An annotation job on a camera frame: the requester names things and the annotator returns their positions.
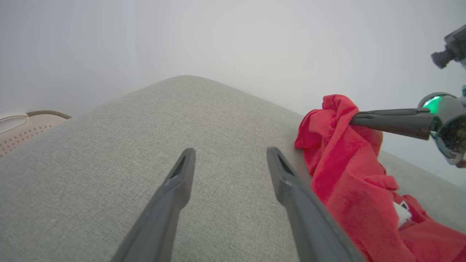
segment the robotic arm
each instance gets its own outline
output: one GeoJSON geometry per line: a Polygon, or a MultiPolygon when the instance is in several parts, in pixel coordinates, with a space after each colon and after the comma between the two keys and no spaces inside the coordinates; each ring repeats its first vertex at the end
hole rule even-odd
{"type": "MultiPolygon", "coordinates": [[[[431,55],[434,64],[442,69],[454,60],[466,68],[466,25],[445,42],[445,51],[431,55]]],[[[350,124],[424,140],[432,137],[449,164],[466,167],[466,85],[461,97],[432,93],[417,108],[359,112],[350,124]]]]}

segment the gray upholstery fabric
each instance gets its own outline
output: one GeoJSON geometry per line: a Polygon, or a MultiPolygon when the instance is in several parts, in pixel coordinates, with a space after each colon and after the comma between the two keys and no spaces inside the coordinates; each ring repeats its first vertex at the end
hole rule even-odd
{"type": "MultiPolygon", "coordinates": [[[[279,147],[309,183],[293,148],[301,119],[194,76],[72,118],[0,159],[0,261],[108,261],[187,147],[197,162],[172,260],[296,261],[266,148],[279,147]]],[[[464,229],[465,191],[389,154],[380,158],[401,193],[464,229]]]]}

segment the beige basket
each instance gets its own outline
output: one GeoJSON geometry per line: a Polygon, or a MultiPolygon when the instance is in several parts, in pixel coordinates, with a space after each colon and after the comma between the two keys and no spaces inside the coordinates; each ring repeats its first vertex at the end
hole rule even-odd
{"type": "Polygon", "coordinates": [[[42,110],[0,119],[0,124],[16,120],[16,124],[0,130],[0,157],[70,118],[56,111],[42,110]]]}

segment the red fabric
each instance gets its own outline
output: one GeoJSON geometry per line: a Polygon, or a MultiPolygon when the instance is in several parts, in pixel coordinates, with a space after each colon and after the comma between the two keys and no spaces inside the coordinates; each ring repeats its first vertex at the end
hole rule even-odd
{"type": "Polygon", "coordinates": [[[377,160],[382,132],[349,126],[357,112],[347,97],[326,96],[301,122],[295,148],[303,149],[312,191],[369,261],[466,261],[466,235],[395,192],[377,160]],[[405,201],[412,214],[400,229],[393,201],[405,201]]]}

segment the white background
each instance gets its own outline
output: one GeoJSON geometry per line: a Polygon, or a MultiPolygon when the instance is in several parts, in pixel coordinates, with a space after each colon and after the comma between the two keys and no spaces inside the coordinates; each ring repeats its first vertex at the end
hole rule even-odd
{"type": "MultiPolygon", "coordinates": [[[[466,71],[430,54],[466,24],[464,0],[0,0],[0,115],[78,116],[177,75],[306,114],[344,94],[360,110],[460,95],[466,71]]],[[[461,185],[433,141],[383,149],[461,185]]]]}

